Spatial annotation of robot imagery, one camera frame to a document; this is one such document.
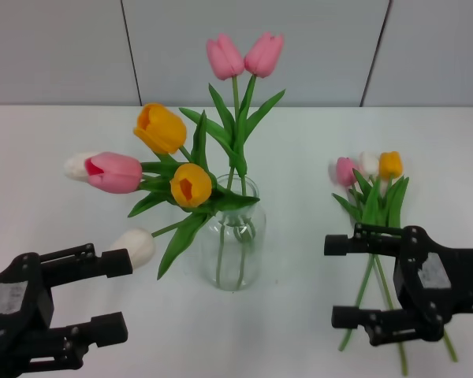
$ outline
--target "green leaf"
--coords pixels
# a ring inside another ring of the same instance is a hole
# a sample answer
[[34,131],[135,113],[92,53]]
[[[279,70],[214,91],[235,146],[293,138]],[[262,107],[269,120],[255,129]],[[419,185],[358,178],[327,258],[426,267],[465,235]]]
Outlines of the green leaf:
[[170,193],[170,182],[166,177],[155,177],[153,180],[142,181],[139,189],[154,193]]
[[154,155],[156,155],[156,157],[160,161],[165,162],[165,163],[176,163],[177,162],[177,160],[175,160],[171,155],[168,155],[168,154],[156,154],[154,152]]
[[[201,114],[195,112],[194,110],[186,109],[186,108],[179,108],[179,110],[190,120],[196,122],[198,124],[199,119],[201,118]],[[208,134],[214,138],[222,147],[222,149],[226,152],[229,158],[229,165],[234,166],[240,170],[247,171],[247,163],[245,160],[242,160],[238,154],[233,152],[231,148],[231,136],[226,132],[224,128],[222,128],[219,124],[216,124],[212,120],[207,118],[207,132]]]
[[161,161],[151,161],[140,163],[142,165],[142,172],[144,173],[156,173],[164,177],[172,178],[175,175],[175,172],[178,168],[184,163],[179,163],[177,161],[172,163],[163,163]]
[[377,178],[377,180],[375,181],[375,185],[370,190],[370,194],[368,195],[368,198],[366,200],[366,205],[364,206],[363,216],[361,217],[361,223],[377,224],[379,195],[380,177]]
[[199,118],[195,133],[192,137],[191,157],[195,164],[199,165],[205,172],[208,172],[207,156],[205,155],[205,145],[207,144],[207,115],[205,110]]
[[347,213],[349,213],[350,216],[356,220],[356,222],[361,221],[361,213],[357,209],[357,207],[355,207],[353,204],[351,204],[345,198],[340,197],[339,195],[336,195],[334,193],[332,193],[332,195],[334,199],[336,199],[338,203],[340,203],[340,205],[347,211]]
[[158,195],[158,193],[149,193],[144,199],[141,199],[136,203],[135,206],[133,206],[132,211],[130,211],[130,213],[128,214],[128,218],[139,215],[145,210],[148,210],[151,207],[154,207],[165,200],[165,197]]
[[357,183],[363,192],[364,201],[366,202],[368,200],[368,195],[370,195],[371,192],[371,185],[364,179],[363,175],[361,175],[357,169],[353,169],[353,172],[354,176],[356,176]]
[[396,189],[396,194],[391,201],[389,208],[389,219],[387,221],[387,225],[389,227],[401,227],[401,207],[403,205],[404,195],[407,191],[408,181],[408,177],[404,179],[401,185]]
[[249,137],[258,123],[270,112],[270,110],[277,105],[282,96],[284,96],[285,90],[278,92],[275,96],[264,102],[259,109],[257,109],[248,119],[247,125],[245,126],[245,140]]
[[210,96],[212,96],[212,100],[214,100],[215,109],[218,110],[222,121],[222,126],[224,126],[224,129],[231,136],[233,136],[233,129],[235,128],[235,120],[233,119],[233,115],[230,113],[226,105],[224,105],[221,95],[215,90],[214,87],[212,87],[211,84],[208,84],[208,91],[210,92]]
[[175,231],[159,263],[158,280],[163,277],[177,256],[188,249],[195,239],[198,230],[200,230],[210,218],[210,215],[204,213],[193,213],[184,219],[181,226]]
[[366,199],[363,196],[363,193],[359,193],[358,191],[354,191],[353,189],[348,189],[348,192],[352,195],[352,197],[359,199],[359,202],[361,202],[363,205],[366,203]]

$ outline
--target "clear glass vase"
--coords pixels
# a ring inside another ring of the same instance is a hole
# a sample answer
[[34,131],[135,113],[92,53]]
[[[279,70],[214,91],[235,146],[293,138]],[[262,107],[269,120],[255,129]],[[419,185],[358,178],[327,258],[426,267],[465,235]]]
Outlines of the clear glass vase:
[[[218,177],[218,183],[228,187],[229,175]],[[245,178],[246,195],[259,197],[255,182]],[[231,190],[242,194],[238,176]],[[261,269],[266,215],[260,202],[234,211],[219,212],[200,232],[201,269],[203,276],[215,287],[239,291],[258,278]]]

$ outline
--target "white table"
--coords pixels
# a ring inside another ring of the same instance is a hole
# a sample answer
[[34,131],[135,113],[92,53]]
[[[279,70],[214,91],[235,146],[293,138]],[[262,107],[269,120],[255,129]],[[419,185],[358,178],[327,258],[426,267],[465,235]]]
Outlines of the white table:
[[[132,133],[136,107],[0,107],[0,272],[28,251],[45,254],[93,242],[107,248],[128,228],[154,231],[183,213],[161,204],[131,220],[143,197],[109,195],[66,179],[73,152],[112,150],[155,158]],[[208,109],[211,118],[217,118]],[[194,125],[186,121],[189,130]],[[473,109],[276,109],[246,145],[249,176],[268,216],[264,270],[254,287],[218,291],[196,270],[197,246],[161,281],[160,254],[132,276],[80,281],[54,290],[53,326],[122,311],[125,344],[91,348],[78,372],[33,376],[106,378],[398,377],[394,345],[373,348],[360,328],[337,351],[332,305],[351,305],[366,256],[324,257],[325,234],[349,233],[348,216],[330,193],[342,193],[328,167],[361,150],[399,150],[411,177],[402,224],[423,226],[439,243],[473,247]],[[227,172],[216,143],[212,172]],[[388,278],[392,261],[385,261]],[[383,308],[374,276],[363,305]],[[473,315],[448,326],[460,363],[442,343],[406,344],[410,376],[473,377]]]

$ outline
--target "tulip bouquet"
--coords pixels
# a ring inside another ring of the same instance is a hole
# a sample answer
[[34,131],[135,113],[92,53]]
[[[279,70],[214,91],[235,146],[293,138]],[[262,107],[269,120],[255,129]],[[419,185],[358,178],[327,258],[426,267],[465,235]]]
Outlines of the tulip bouquet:
[[[184,147],[187,130],[182,119],[163,105],[147,104],[138,116],[134,133],[152,150],[159,161],[141,163],[133,157],[103,152],[77,154],[65,163],[65,174],[69,178],[87,182],[102,191],[114,194],[145,191],[147,195],[133,207],[129,217],[162,202],[178,206],[189,214],[182,221],[152,234],[143,229],[131,230],[124,234],[113,247],[127,248],[134,268],[151,259],[155,252],[155,237],[176,230],[159,266],[160,279],[173,261],[191,245],[198,230],[216,213],[246,208],[259,201],[256,196],[246,194],[244,181],[247,162],[244,158],[244,143],[285,91],[266,101],[251,116],[248,116],[248,112],[257,77],[263,78],[273,72],[283,43],[282,36],[273,37],[270,33],[265,33],[243,59],[227,35],[220,35],[217,41],[209,39],[207,55],[214,74],[220,80],[232,78],[235,113],[233,117],[225,107],[221,95],[211,85],[209,92],[221,117],[222,126],[207,119],[204,111],[200,114],[181,108],[181,112],[196,123],[191,151]],[[244,69],[251,73],[251,79],[240,102],[237,76]],[[208,168],[205,155],[207,134],[212,136],[228,155],[230,170],[226,187],[218,183]],[[177,161],[171,156],[177,151],[180,151],[187,161]],[[241,195],[231,191],[235,171],[242,181]],[[251,220],[245,221],[248,228],[254,230]],[[240,241],[247,237],[254,238],[255,231],[247,230],[246,235],[238,235]],[[244,255],[240,269],[243,274]]]
[[[401,227],[401,207],[409,178],[402,176],[403,165],[399,153],[396,151],[383,153],[380,155],[380,159],[378,159],[376,155],[363,152],[359,156],[358,165],[348,157],[340,157],[337,161],[336,172],[338,183],[348,188],[348,193],[354,198],[355,205],[340,195],[333,193],[333,197],[350,214],[355,222],[393,228]],[[380,188],[382,180],[387,182],[385,191],[381,191]],[[359,185],[360,191],[357,190],[356,184]],[[371,270],[375,269],[375,266],[377,276],[382,283],[385,304],[387,309],[392,309],[393,300],[380,257],[377,254],[370,254],[368,257],[363,282],[359,287],[356,299],[356,306],[359,307],[363,301]],[[345,349],[351,334],[352,329],[346,331],[345,337],[338,347],[339,351]],[[445,331],[444,342],[452,361],[457,361],[456,352],[453,349],[447,331]],[[398,351],[400,354],[401,372],[406,376],[408,374],[408,366],[402,343],[398,343]]]

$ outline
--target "tulip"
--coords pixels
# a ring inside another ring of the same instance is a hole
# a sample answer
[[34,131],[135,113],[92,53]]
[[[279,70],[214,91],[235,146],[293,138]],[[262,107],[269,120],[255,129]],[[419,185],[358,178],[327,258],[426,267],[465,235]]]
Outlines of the tulip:
[[84,162],[98,154],[99,152],[82,152],[80,154],[73,155],[63,166],[65,176],[72,180],[83,181],[87,183],[89,174],[86,170],[86,167],[84,166]]
[[359,170],[363,176],[378,175],[378,157],[371,152],[362,152],[359,156]]
[[259,77],[267,77],[275,70],[284,46],[284,36],[263,34],[245,56],[245,69]]
[[110,250],[128,250],[133,270],[146,265],[155,255],[155,240],[149,231],[134,228],[125,232],[112,244]]
[[161,104],[145,105],[133,132],[156,154],[176,153],[187,136],[182,119]]
[[217,41],[207,41],[207,56],[212,71],[220,80],[238,76],[244,71],[244,59],[226,34],[220,34]]
[[181,207],[198,207],[212,193],[212,181],[199,165],[181,165],[170,181],[172,196]]
[[378,167],[380,177],[384,180],[396,179],[403,174],[403,164],[401,164],[400,153],[384,152],[380,155],[380,165]]
[[122,194],[138,188],[142,179],[142,166],[133,157],[113,152],[86,153],[71,157],[65,163],[65,174],[102,191]]
[[354,176],[356,165],[348,157],[339,157],[337,161],[337,180],[340,185],[350,187],[356,182]]

